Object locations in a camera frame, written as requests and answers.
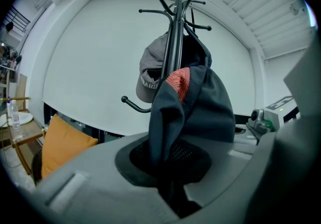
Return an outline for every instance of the red patterned patch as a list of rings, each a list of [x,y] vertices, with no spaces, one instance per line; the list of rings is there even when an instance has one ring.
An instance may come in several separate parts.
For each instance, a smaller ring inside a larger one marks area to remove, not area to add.
[[[172,86],[172,88],[177,92],[179,95],[180,101],[185,99],[187,91],[189,90],[190,86],[190,69],[183,68],[174,71],[169,77],[166,79],[166,82]]]

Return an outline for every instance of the plastic water bottle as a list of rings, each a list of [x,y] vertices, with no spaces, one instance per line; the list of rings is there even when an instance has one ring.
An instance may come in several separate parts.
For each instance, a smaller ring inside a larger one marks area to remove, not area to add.
[[[12,119],[12,127],[14,128],[13,140],[16,141],[22,138],[22,132],[20,129],[20,121],[19,121],[19,110],[16,104],[16,100],[11,101],[11,119]]]

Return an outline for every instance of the gray cap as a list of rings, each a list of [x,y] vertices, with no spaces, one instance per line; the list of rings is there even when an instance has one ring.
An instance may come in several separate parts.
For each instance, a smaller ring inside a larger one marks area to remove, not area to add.
[[[152,103],[161,76],[167,34],[155,39],[144,50],[139,63],[139,78],[136,86],[138,98]]]

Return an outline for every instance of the metal railing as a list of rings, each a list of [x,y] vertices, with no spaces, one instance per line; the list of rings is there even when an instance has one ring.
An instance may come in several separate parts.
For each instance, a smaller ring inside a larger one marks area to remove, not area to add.
[[[10,8],[4,19],[5,25],[10,22],[13,22],[14,27],[22,32],[26,30],[27,25],[30,23],[30,21],[13,6]]]

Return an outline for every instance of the cap brim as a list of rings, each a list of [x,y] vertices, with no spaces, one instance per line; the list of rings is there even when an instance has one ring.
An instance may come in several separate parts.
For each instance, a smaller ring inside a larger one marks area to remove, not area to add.
[[[156,89],[151,89],[143,85],[140,76],[138,77],[136,94],[137,97],[143,102],[152,103]]]

